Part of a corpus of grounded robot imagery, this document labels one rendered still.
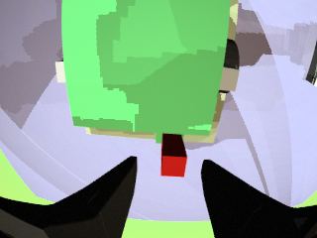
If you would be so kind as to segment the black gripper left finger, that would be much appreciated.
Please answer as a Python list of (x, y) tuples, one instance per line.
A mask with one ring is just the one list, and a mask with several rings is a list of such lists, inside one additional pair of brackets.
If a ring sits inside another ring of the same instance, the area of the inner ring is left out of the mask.
[(137, 174), (138, 156), (130, 156), (51, 205), (0, 197), (0, 231), (9, 238), (123, 238)]

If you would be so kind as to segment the red-headed pin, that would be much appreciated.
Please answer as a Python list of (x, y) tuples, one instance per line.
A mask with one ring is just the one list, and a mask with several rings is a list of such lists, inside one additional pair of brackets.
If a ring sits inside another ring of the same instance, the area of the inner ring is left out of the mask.
[(186, 148), (182, 135), (162, 134), (161, 175), (166, 178), (179, 178), (185, 175)]

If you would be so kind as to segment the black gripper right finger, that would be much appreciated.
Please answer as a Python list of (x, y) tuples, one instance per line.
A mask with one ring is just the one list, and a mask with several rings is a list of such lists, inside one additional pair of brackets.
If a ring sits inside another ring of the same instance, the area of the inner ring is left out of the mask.
[(215, 238), (317, 235), (317, 205), (286, 206), (207, 159), (202, 162), (201, 177)]

